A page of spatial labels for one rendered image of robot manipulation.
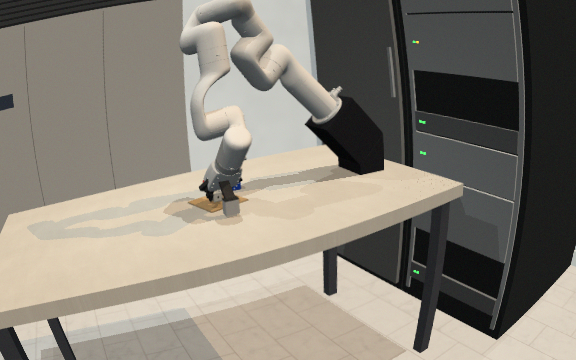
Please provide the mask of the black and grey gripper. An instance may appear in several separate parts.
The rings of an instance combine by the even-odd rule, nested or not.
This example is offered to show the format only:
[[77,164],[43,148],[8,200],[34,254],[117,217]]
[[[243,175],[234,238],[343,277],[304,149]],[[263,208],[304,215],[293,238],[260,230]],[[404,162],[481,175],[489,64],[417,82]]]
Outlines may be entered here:
[[199,186],[199,190],[205,191],[207,199],[209,199],[209,201],[211,202],[214,196],[213,194],[214,192],[209,191],[221,190],[219,182],[227,180],[229,180],[231,187],[234,187],[239,183],[239,181],[240,182],[243,181],[241,175],[242,175],[242,167],[240,169],[240,172],[238,172],[235,175],[231,175],[232,177],[220,173],[215,166],[215,160],[214,160],[209,165],[204,176],[204,182]]

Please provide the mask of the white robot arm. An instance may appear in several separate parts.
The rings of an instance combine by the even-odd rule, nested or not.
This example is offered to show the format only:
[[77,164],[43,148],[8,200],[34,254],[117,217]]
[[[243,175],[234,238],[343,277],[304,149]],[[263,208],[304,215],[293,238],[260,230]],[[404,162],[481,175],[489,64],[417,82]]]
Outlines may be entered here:
[[230,52],[231,60],[255,89],[268,91],[280,79],[283,87],[319,125],[339,111],[342,101],[338,94],[342,88],[333,88],[332,94],[328,94],[285,46],[272,45],[273,36],[250,0],[213,0],[198,6],[179,41],[184,54],[193,55],[198,51],[200,79],[191,97],[192,123],[199,140],[208,141],[224,135],[215,166],[220,173],[231,176],[240,171],[252,143],[244,114],[238,106],[204,113],[208,89],[230,71],[225,31],[220,24],[228,20],[241,36]]

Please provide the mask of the tan mat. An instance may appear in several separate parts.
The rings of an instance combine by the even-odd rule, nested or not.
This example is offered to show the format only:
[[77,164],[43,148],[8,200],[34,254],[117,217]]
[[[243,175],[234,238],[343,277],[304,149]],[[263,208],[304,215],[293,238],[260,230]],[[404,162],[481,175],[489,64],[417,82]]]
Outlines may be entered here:
[[[237,196],[237,195],[236,195],[236,196]],[[237,196],[237,197],[239,197],[239,203],[248,201],[247,198],[240,197],[240,196]],[[206,196],[201,197],[201,198],[198,198],[198,199],[195,199],[195,200],[192,200],[192,201],[189,201],[188,203],[191,204],[191,205],[194,205],[194,206],[196,206],[196,207],[199,207],[199,208],[201,208],[201,209],[203,209],[203,210],[206,210],[206,211],[208,211],[208,212],[211,212],[211,213],[223,209],[222,201],[219,201],[219,202],[213,202],[213,201],[211,201],[211,202],[210,202],[209,199],[207,199]]]

